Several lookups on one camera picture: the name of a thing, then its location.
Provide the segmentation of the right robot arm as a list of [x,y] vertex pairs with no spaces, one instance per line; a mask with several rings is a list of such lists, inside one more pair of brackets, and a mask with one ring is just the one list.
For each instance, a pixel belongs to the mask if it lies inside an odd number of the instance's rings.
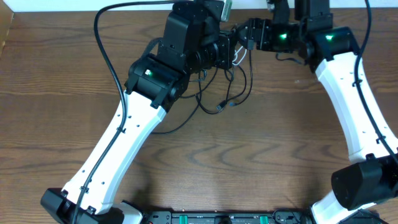
[[346,139],[350,165],[331,176],[332,190],[299,223],[342,223],[397,197],[397,138],[375,100],[363,67],[364,44],[335,27],[328,1],[269,1],[272,19],[237,27],[248,50],[293,53],[328,93]]

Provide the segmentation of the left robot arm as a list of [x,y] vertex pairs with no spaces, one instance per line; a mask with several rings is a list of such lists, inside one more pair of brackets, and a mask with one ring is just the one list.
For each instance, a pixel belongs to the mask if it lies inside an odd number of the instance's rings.
[[149,42],[125,84],[119,106],[80,170],[61,189],[48,189],[41,206],[59,223],[140,223],[143,213],[116,203],[119,185],[154,128],[183,95],[194,73],[229,69],[231,1],[172,1],[164,34]]

